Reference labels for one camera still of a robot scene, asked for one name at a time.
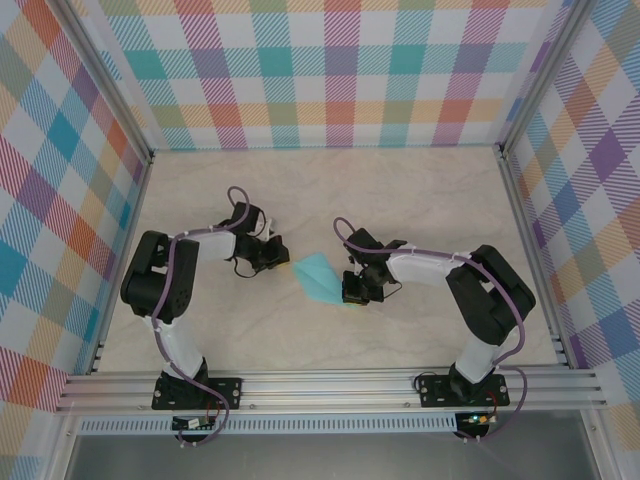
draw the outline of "red wire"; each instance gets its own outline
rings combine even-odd
[[[220,402],[216,402],[216,405],[218,406],[218,409],[216,411],[216,416],[213,417],[213,421],[215,422],[218,419],[218,415],[220,415]],[[211,423],[209,420],[209,412],[211,411],[211,402],[207,403],[207,413],[206,413],[206,420],[207,423]]]
[[[491,415],[489,415],[489,417],[494,417],[498,412],[498,399],[491,391],[487,391],[487,394],[493,399],[493,412],[491,412]]]

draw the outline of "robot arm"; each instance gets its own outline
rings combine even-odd
[[[365,229],[354,232],[348,241],[366,249],[412,250],[415,247],[394,240],[386,247]],[[384,300],[386,283],[417,282],[430,286],[448,285],[465,323],[473,336],[451,366],[448,388],[462,403],[470,403],[485,390],[494,370],[494,360],[517,325],[500,293],[484,286],[488,281],[473,267],[455,259],[411,253],[362,253],[346,246],[355,265],[354,272],[344,272],[343,300],[367,305]],[[535,297],[507,261],[493,247],[483,245],[461,256],[481,264],[507,291],[524,320],[536,304]]]
[[[236,224],[242,218],[246,204],[238,202],[229,220],[220,226]],[[206,384],[207,363],[200,353],[184,314],[191,301],[198,260],[248,261],[255,274],[289,261],[289,251],[282,237],[273,235],[272,220],[255,205],[249,206],[245,220],[227,231],[203,233],[179,240],[175,248],[173,278],[167,299],[158,315],[158,333],[172,362],[189,378]],[[166,266],[171,238],[155,231],[142,235],[125,274],[120,296],[133,313],[143,317],[150,327],[166,281]],[[183,409],[195,408],[206,394],[185,382],[166,365],[156,383],[157,396],[152,407],[167,405]]]

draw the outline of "teal cloth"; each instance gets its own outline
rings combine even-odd
[[[314,253],[293,264],[293,272],[305,293],[317,302],[345,305],[342,282],[324,253]]]

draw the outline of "cable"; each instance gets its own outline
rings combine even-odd
[[[509,417],[509,419],[504,422],[502,424],[502,426],[493,431],[493,432],[489,432],[488,434],[486,434],[483,437],[483,440],[486,441],[489,438],[494,438],[496,435],[499,435],[506,427],[507,425],[509,425],[511,422],[513,422],[513,419],[516,418],[518,416],[518,413],[520,413],[520,410],[522,410],[522,407],[524,405],[524,401],[527,398],[527,392],[529,391],[529,382],[527,381],[527,376],[525,375],[525,373],[522,371],[522,369],[518,368],[518,367],[500,367],[501,370],[515,370],[516,372],[518,372],[520,374],[520,376],[522,377],[522,397],[520,397],[520,401],[518,402],[518,405],[516,405],[515,410],[513,411],[513,413],[511,414],[511,416]]]
[[[487,390],[487,395],[489,395],[493,400],[493,412],[487,415],[487,418],[495,417],[496,413],[498,413],[498,399],[491,390]]]
[[[398,288],[396,288],[393,292],[391,292],[389,295],[385,295],[384,299],[386,300],[387,298],[389,298],[394,293],[398,293],[400,290],[402,290],[402,283],[400,283],[400,286]]]
[[[233,261],[235,263],[235,265],[233,266],[233,273],[235,273],[236,275],[238,275],[240,278],[253,278],[255,277],[259,272],[255,272],[253,275],[242,275],[241,273],[238,272],[238,258],[237,257],[233,257]]]
[[[214,397],[216,397],[218,400],[220,400],[224,406],[225,409],[225,414],[224,414],[224,419],[222,420],[222,422],[220,423],[220,425],[218,426],[218,428],[216,430],[214,430],[213,432],[211,432],[209,435],[207,435],[203,440],[199,441],[199,442],[187,442],[183,437],[182,437],[182,431],[178,432],[178,439],[181,442],[181,447],[184,447],[185,445],[190,446],[190,447],[197,447],[200,445],[204,445],[205,443],[209,443],[210,441],[212,441],[214,438],[216,438],[218,435],[220,435],[220,432],[224,429],[224,427],[227,424],[227,421],[229,420],[229,414],[230,414],[230,408],[229,408],[229,402],[227,402],[227,399],[224,398],[220,393],[216,392],[215,390],[212,390],[211,388],[209,388],[206,385],[201,384],[200,382],[197,382],[196,380],[194,380],[193,378],[191,378],[189,375],[187,375],[186,373],[184,373],[175,363],[173,363],[173,360],[171,359],[171,357],[169,356],[167,350],[165,349],[163,343],[162,343],[162,337],[160,336],[160,327],[158,324],[158,315],[160,315],[160,311],[162,310],[162,307],[164,306],[165,302],[167,301],[167,296],[169,295],[169,289],[171,288],[171,281],[173,280],[173,269],[174,269],[174,263],[175,263],[175,256],[176,256],[176,245],[178,244],[178,242],[182,239],[194,236],[194,235],[202,235],[205,233],[213,233],[213,232],[223,232],[223,231],[227,231],[227,230],[231,230],[232,228],[237,227],[238,225],[240,225],[242,222],[244,222],[247,218],[247,216],[249,215],[249,195],[247,194],[246,191],[244,191],[244,189],[237,187],[237,186],[232,186],[229,187],[229,189],[227,190],[227,198],[229,199],[229,201],[231,202],[232,205],[235,206],[236,202],[233,200],[233,197],[231,196],[231,193],[233,191],[238,191],[240,192],[245,199],[245,209],[244,209],[244,213],[242,214],[242,216],[238,219],[238,221],[230,224],[230,225],[225,225],[224,227],[220,227],[220,226],[209,226],[208,228],[199,228],[199,229],[195,229],[195,230],[190,230],[187,232],[182,232],[179,233],[178,235],[176,235],[175,237],[173,237],[171,239],[171,243],[169,244],[169,260],[167,262],[167,274],[165,276],[165,280],[164,280],[164,287],[162,289],[162,294],[160,295],[160,298],[158,299],[158,304],[156,305],[156,307],[154,308],[153,312],[151,313],[151,325],[153,326],[153,332],[154,332],[154,337],[156,340],[156,344],[158,345],[158,350],[160,350],[160,354],[162,355],[162,358],[164,359],[165,362],[167,362],[168,366],[171,367],[173,369],[173,371],[175,373],[178,374],[178,376],[180,376],[183,380],[185,380],[186,382],[190,383],[191,385],[198,387],[201,390],[204,390],[205,392],[209,393],[210,395],[213,395]]]
[[[436,372],[422,372],[419,375],[416,375],[415,377],[413,377],[413,389],[417,392],[417,393],[421,393],[420,389],[418,388],[418,380],[420,380],[420,377],[422,377],[423,375],[437,375]]]
[[[216,411],[216,414],[213,416],[213,420],[211,420],[209,418],[209,412],[211,411],[211,402],[207,403],[207,414],[205,416],[207,423],[215,423],[215,421],[218,419],[218,415],[220,415],[220,402],[216,402],[216,405],[218,406],[218,409]]]
[[[475,268],[476,270],[478,270],[482,275],[484,275],[484,277],[487,280],[489,280],[489,282],[491,282],[493,284],[493,286],[496,288],[498,293],[500,293],[500,295],[502,296],[504,301],[509,306],[509,309],[511,310],[511,313],[515,317],[516,323],[518,324],[518,333],[520,334],[520,338],[518,339],[518,344],[512,350],[509,350],[508,352],[503,353],[497,359],[495,359],[493,361],[493,364],[494,365],[498,365],[500,362],[503,362],[507,358],[511,357],[512,355],[515,355],[520,350],[522,350],[522,347],[524,346],[524,339],[525,339],[524,322],[522,320],[522,316],[520,315],[520,312],[518,311],[518,308],[516,307],[515,303],[513,303],[513,300],[511,300],[511,297],[509,296],[507,291],[504,289],[504,287],[502,285],[500,285],[500,282],[498,282],[498,280],[496,280],[495,277],[493,275],[491,275],[482,265],[480,265],[477,262],[474,262],[473,260],[471,260],[469,258],[463,257],[461,255],[456,255],[456,254],[452,255],[450,253],[438,252],[438,251],[434,251],[434,250],[425,250],[425,249],[419,249],[419,248],[412,248],[412,249],[409,249],[409,248],[398,248],[398,249],[391,249],[391,248],[381,248],[381,249],[362,248],[362,247],[359,247],[358,245],[355,245],[354,243],[351,243],[349,240],[347,240],[340,233],[340,230],[338,229],[338,223],[339,222],[342,222],[345,225],[347,225],[351,229],[352,233],[355,232],[356,229],[353,227],[353,225],[351,225],[349,220],[347,220],[347,219],[345,219],[343,217],[336,217],[333,220],[333,230],[335,231],[335,233],[338,236],[338,238],[340,240],[342,240],[342,243],[345,244],[346,246],[348,246],[349,248],[352,248],[352,249],[357,250],[359,252],[362,252],[362,253],[373,253],[373,254],[376,254],[376,253],[392,253],[392,254],[393,253],[405,253],[405,254],[410,254],[410,255],[415,255],[415,254],[418,254],[418,255],[429,255],[429,256],[433,256],[433,257],[446,258],[447,260],[457,260],[459,262],[466,263],[467,265],[469,265],[469,266]]]

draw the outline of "black bracket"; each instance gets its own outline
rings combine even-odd
[[[407,242],[393,240],[386,247],[371,236],[364,228],[353,232],[348,241],[362,248],[373,250],[396,250]],[[342,301],[355,305],[368,305],[369,302],[383,302],[384,285],[397,283],[387,267],[390,253],[362,253],[359,250],[344,246],[349,252],[349,261],[362,267],[358,275],[345,271],[342,275]]]
[[[420,394],[420,406],[433,407],[493,407],[497,402],[498,407],[509,405],[509,391],[504,375],[492,374],[486,378],[483,390],[472,400],[463,402],[450,387],[449,375],[422,375],[416,381],[416,387]]]
[[[222,395],[229,404],[230,410],[238,410],[242,399],[242,379],[236,377],[209,377],[207,362],[202,366],[194,380],[208,386]],[[213,397],[199,387],[162,372],[156,381],[151,401],[152,410],[207,410],[215,413],[224,408],[222,401]]]

